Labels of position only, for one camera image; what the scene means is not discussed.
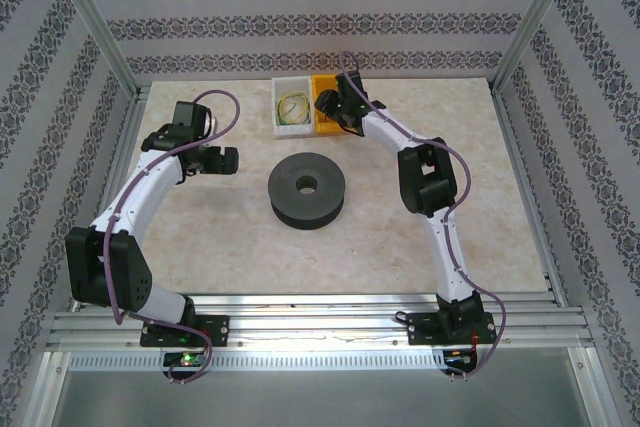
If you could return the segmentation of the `black cable spool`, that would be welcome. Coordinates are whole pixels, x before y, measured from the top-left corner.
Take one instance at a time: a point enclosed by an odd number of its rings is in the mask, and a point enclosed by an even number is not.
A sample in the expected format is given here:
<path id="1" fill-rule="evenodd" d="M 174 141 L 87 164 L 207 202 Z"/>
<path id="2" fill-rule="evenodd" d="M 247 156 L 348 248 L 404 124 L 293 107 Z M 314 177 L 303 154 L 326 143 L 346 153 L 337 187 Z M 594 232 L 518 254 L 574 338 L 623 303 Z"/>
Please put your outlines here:
<path id="1" fill-rule="evenodd" d="M 313 152 L 292 154 L 271 171 L 268 194 L 276 216 L 298 230 L 322 228 L 340 214 L 346 181 L 329 157 Z"/>

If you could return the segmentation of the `white plastic bin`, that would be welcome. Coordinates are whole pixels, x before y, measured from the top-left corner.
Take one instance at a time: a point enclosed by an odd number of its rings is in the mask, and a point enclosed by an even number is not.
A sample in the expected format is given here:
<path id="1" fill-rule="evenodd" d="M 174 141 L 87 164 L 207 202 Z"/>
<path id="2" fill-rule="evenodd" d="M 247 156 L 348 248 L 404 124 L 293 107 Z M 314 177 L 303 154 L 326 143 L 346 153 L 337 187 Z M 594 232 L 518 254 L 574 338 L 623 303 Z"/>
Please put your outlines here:
<path id="1" fill-rule="evenodd" d="M 271 98 L 276 138 L 308 137 L 315 133 L 310 76 L 273 77 Z"/>

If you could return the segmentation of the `grey metal panel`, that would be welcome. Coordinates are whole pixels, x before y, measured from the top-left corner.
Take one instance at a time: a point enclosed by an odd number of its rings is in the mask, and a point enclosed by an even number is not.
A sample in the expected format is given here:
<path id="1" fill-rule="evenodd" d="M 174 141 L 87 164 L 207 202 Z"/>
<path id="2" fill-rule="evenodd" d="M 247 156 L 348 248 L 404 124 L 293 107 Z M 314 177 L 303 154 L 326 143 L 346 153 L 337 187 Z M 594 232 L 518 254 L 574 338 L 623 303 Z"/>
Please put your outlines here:
<path id="1" fill-rule="evenodd" d="M 70 374 L 53 427 L 590 427 L 573 382 L 434 371 Z"/>

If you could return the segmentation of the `aluminium table side rail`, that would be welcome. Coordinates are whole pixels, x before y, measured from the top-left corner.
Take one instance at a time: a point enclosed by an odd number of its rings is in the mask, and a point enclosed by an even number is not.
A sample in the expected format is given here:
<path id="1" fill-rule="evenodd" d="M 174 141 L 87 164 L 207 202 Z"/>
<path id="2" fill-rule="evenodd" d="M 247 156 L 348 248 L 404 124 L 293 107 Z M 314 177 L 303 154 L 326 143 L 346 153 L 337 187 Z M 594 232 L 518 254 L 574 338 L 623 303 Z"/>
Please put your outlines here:
<path id="1" fill-rule="evenodd" d="M 109 164 L 108 175 L 105 177 L 102 195 L 95 217 L 99 217 L 107 210 L 114 198 L 118 195 L 122 185 L 126 182 L 127 172 L 145 105 L 146 101 L 141 100 L 138 95 L 135 95 L 127 107 L 127 112 L 122 119 L 117 145 L 115 146 Z M 92 234 L 92 237 L 89 238 L 87 245 L 81 245 L 81 259 L 89 261 L 88 266 L 90 269 L 98 267 L 98 271 L 104 273 L 102 266 L 102 234 L 94 232 L 92 229 L 89 229 L 89 232 Z"/>
<path id="2" fill-rule="evenodd" d="M 548 284 L 548 289 L 553 293 L 555 302 L 558 306 L 568 307 L 570 302 L 566 298 L 564 288 L 558 274 L 555 257 L 542 225 L 542 220 L 535 202 L 536 198 L 527 176 L 526 165 L 518 149 L 518 142 L 514 135 L 514 130 L 509 122 L 508 113 L 501 97 L 498 94 L 491 93 L 491 98 L 504 137 L 512 169 L 514 171 L 532 238 L 540 259 L 541 268 Z"/>

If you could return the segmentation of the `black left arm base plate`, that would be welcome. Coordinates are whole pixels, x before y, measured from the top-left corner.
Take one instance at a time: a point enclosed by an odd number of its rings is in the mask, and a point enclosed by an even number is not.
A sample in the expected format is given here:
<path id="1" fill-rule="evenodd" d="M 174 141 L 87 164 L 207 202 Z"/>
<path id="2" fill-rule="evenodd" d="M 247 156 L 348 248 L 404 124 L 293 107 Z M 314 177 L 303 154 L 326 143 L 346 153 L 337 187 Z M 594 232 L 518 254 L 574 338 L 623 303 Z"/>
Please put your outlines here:
<path id="1" fill-rule="evenodd" d="M 196 315 L 190 328 L 206 335 L 213 347 L 226 347 L 229 333 L 229 317 L 224 315 Z M 185 332 L 175 327 L 163 327 L 143 324 L 140 336 L 142 347 L 175 347 L 175 348 L 204 348 L 204 339 L 197 334 Z"/>

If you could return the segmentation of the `aluminium frame post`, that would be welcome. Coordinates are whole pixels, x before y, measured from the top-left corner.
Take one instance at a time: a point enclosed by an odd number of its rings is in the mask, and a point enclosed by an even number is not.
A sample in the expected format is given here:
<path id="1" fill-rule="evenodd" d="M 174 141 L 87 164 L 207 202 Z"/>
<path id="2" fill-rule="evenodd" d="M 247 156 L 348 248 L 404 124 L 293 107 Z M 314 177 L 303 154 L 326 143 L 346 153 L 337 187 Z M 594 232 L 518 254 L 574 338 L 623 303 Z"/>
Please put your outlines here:
<path id="1" fill-rule="evenodd" d="M 489 80 L 491 94 L 494 97 L 497 97 L 504 90 L 552 1 L 532 0 L 529 4 L 511 43 Z"/>
<path id="2" fill-rule="evenodd" d="M 130 97 L 137 97 L 141 89 L 132 69 L 95 0 L 71 0 L 89 33 L 96 41 L 119 84 Z"/>

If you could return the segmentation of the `aluminium mounting rail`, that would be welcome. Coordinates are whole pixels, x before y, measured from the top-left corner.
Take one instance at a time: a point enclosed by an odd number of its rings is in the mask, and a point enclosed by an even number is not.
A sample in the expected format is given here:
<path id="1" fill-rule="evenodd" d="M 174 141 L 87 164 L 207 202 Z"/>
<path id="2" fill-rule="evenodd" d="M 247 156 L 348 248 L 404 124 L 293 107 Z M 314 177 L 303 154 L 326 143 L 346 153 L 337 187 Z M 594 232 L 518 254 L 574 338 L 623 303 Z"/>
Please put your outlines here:
<path id="1" fill-rule="evenodd" d="M 504 348 L 587 347 L 593 335 L 580 307 L 561 305 L 551 292 L 503 293 L 507 314 L 491 299 L 486 311 L 504 324 Z M 430 312 L 433 294 L 197 295 L 198 312 L 226 315 L 231 350 L 341 351 L 405 349 L 408 335 L 395 315 Z M 142 324 L 116 324 L 109 310 L 81 305 L 59 312 L 46 341 L 49 352 L 137 351 Z"/>

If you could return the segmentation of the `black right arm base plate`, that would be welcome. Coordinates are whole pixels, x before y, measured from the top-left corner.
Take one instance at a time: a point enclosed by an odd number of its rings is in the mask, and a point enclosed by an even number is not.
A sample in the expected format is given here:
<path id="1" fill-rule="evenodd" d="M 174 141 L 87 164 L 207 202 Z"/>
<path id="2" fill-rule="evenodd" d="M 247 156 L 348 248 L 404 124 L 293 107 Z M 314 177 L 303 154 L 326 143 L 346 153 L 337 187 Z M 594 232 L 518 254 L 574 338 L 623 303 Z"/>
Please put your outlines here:
<path id="1" fill-rule="evenodd" d="M 476 339 L 479 344 L 496 340 L 493 316 L 485 312 L 477 318 L 454 318 L 452 314 L 410 313 L 407 330 L 411 345 L 466 345 Z"/>

